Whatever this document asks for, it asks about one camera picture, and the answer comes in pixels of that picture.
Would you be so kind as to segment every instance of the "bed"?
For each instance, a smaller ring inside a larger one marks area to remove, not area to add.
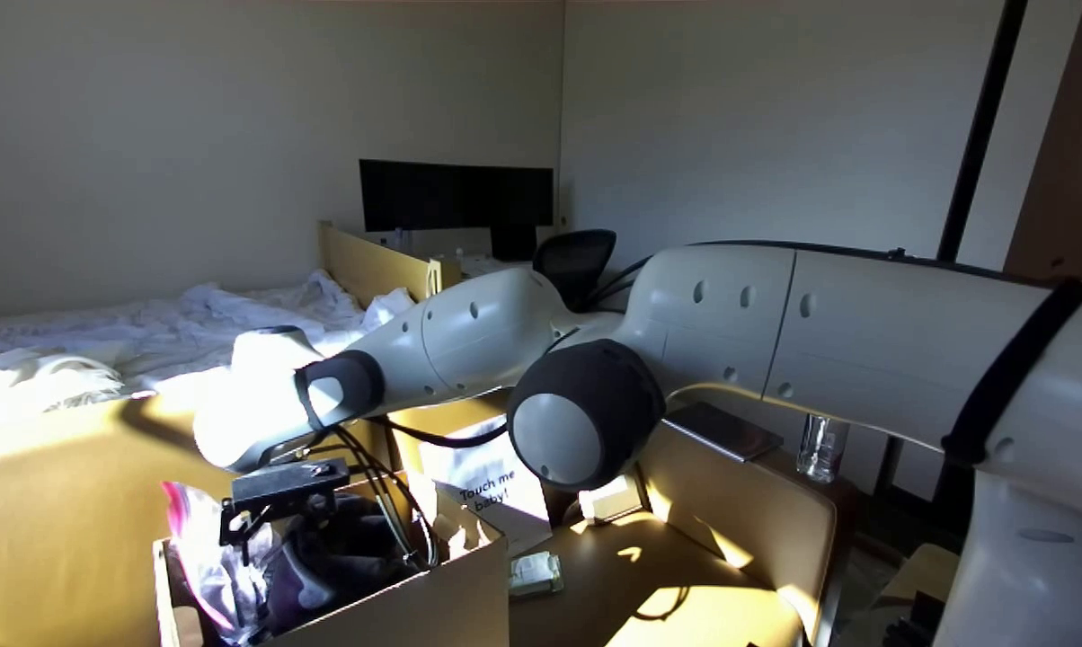
[[[321,228],[322,268],[266,292],[195,283],[172,299],[0,320],[0,420],[86,403],[208,391],[244,330],[297,328],[332,358],[456,275]]]

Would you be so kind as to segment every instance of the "white bedsheet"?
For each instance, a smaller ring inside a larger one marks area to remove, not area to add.
[[[405,310],[392,292],[368,310],[322,269],[273,292],[187,287],[111,310],[0,320],[0,420],[78,403],[165,391],[195,401],[226,371],[244,330],[297,328],[321,358]]]

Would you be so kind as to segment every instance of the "crumpled blanket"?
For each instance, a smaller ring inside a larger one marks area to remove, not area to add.
[[[0,420],[121,401],[126,391],[121,379],[90,358],[32,348],[0,354]]]

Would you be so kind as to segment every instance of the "black cable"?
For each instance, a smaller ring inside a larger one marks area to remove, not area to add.
[[[579,328],[562,330],[540,358],[551,358],[562,343],[574,337]]]
[[[410,487],[405,487],[392,469],[386,469],[374,452],[368,452],[364,443],[361,443],[351,432],[335,428],[335,435],[337,435],[337,439],[346,443],[346,451],[361,459],[364,479],[371,482],[371,488],[374,488],[376,497],[388,497],[388,500],[392,500],[392,493],[388,493],[386,482],[396,482],[396,488],[401,493],[401,500],[410,505],[410,512],[413,512],[413,518],[418,518],[418,524],[420,524],[424,552],[428,552],[428,553],[424,553],[424,567],[436,567],[436,566],[440,566],[440,536],[436,536],[436,530],[432,530],[432,523],[428,523],[420,500],[410,493]]]
[[[482,432],[482,435],[471,435],[471,439],[448,439],[448,435],[440,435],[440,432],[424,432],[424,428],[405,428],[405,426],[396,426],[392,416],[386,416],[388,428],[396,428],[400,435],[410,435],[418,443],[428,443],[428,445],[447,445],[447,451],[471,451],[471,445],[485,445],[491,439],[500,439],[508,432],[508,420]]]
[[[647,259],[650,259],[650,257],[629,263],[624,269],[618,269],[615,277],[606,277],[605,283],[598,283],[598,287],[588,292],[586,301],[588,301],[588,307],[601,307],[605,299],[611,299],[611,295],[634,287],[629,277],[640,275],[640,269],[647,268]]]

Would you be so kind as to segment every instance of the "floor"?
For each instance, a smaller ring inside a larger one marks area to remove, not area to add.
[[[876,604],[876,598],[921,543],[957,552],[958,536],[928,524],[928,513],[914,512],[902,500],[859,505],[857,543],[840,574],[840,604],[837,604],[831,647],[890,645],[888,631],[900,625],[908,616],[908,608]]]

